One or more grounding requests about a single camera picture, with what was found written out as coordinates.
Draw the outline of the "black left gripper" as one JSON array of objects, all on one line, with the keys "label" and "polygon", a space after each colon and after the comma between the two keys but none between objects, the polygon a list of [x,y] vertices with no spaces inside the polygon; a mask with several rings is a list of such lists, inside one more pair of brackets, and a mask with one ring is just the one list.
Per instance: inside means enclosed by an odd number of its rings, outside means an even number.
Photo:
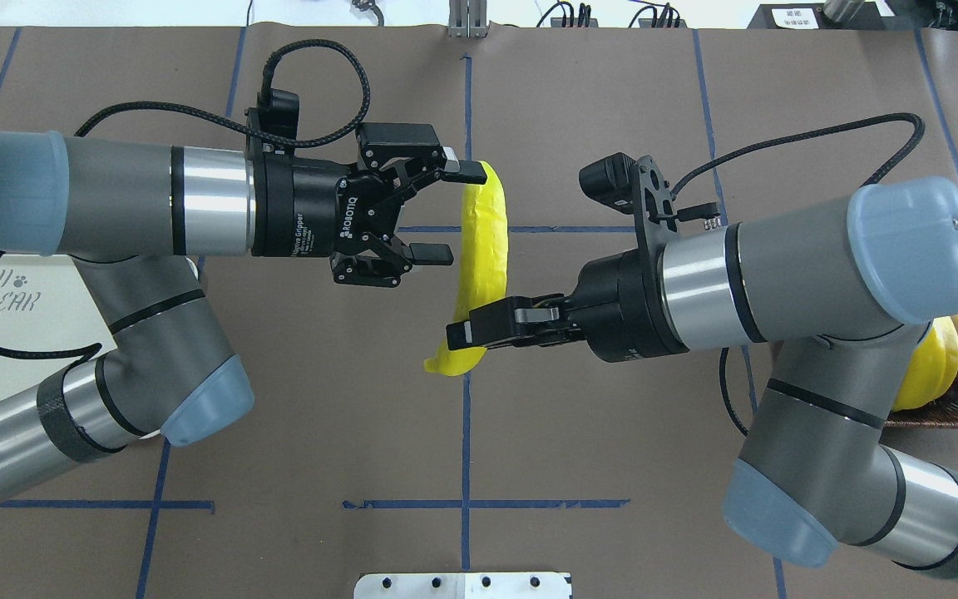
[{"label": "black left gripper", "polygon": [[442,144],[430,124],[361,124],[358,168],[286,155],[253,160],[251,255],[331,255],[335,283],[358,287],[396,288],[418,266],[452,265],[455,257],[446,244],[408,244],[380,234],[347,239],[348,210],[374,197],[379,179],[393,192],[415,193],[438,181],[484,185],[489,176],[482,163]]}]

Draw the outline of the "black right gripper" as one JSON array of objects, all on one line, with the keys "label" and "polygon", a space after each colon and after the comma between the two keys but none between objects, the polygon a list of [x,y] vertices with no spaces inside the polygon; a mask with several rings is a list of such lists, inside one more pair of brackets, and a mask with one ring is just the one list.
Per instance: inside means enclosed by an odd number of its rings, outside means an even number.
[{"label": "black right gripper", "polygon": [[578,342],[581,331],[590,350],[606,363],[687,353],[662,304],[646,289],[653,279],[639,251],[607,255],[583,265],[570,299],[508,296],[469,310],[467,317],[446,326],[447,346],[556,346]]}]

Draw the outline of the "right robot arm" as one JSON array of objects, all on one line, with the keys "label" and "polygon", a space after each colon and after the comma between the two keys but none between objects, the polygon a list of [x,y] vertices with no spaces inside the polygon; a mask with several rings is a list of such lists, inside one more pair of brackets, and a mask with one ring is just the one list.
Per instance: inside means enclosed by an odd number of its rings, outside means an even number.
[{"label": "right robot arm", "polygon": [[784,215],[677,236],[654,176],[631,186],[638,246],[571,295],[509,297],[447,327],[452,349],[584,340],[609,363],[780,344],[723,519],[784,562],[840,545],[958,582],[958,473],[881,445],[907,367],[958,314],[958,190],[869,185]]}]

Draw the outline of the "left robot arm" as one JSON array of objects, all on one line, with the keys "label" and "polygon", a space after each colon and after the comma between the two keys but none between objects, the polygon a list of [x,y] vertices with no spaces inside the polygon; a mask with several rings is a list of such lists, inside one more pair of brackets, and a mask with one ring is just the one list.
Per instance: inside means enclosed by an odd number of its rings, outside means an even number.
[{"label": "left robot arm", "polygon": [[187,446],[255,398],[191,268],[201,255],[327,258],[336,283],[395,288],[444,244],[396,235],[402,206],[440,181],[482,185],[432,126],[364,124],[353,164],[300,158],[296,141],[244,151],[0,133],[0,251],[67,255],[114,349],[0,401],[0,502],[125,450],[148,433]]}]

